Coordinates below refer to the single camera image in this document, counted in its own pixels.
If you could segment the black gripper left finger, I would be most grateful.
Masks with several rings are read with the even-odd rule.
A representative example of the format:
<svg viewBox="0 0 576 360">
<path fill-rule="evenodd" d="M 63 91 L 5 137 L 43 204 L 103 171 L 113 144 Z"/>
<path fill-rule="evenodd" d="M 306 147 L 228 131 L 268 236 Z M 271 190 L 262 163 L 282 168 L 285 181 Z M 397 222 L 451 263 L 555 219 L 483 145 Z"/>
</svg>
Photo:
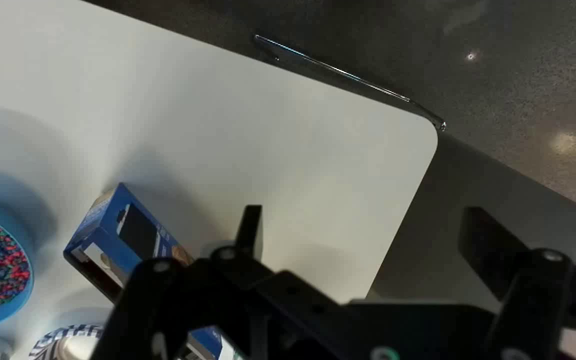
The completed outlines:
<svg viewBox="0 0 576 360">
<path fill-rule="evenodd" d="M 143 261 L 90 360 L 174 360 L 190 332 L 214 325 L 248 360 L 341 360 L 322 294 L 252 255 L 262 207 L 247 206 L 230 246 L 181 266 Z"/>
</svg>

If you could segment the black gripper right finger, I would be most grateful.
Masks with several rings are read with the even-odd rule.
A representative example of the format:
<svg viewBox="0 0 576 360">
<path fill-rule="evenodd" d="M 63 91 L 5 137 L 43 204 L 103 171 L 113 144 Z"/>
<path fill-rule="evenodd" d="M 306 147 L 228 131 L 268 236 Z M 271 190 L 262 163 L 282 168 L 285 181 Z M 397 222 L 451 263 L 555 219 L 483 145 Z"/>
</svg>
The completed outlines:
<svg viewBox="0 0 576 360">
<path fill-rule="evenodd" d="M 531 248 L 484 207 L 462 211 L 458 250 L 500 301 L 486 334 L 490 360 L 572 360 L 565 329 L 576 332 L 576 261 Z"/>
</svg>

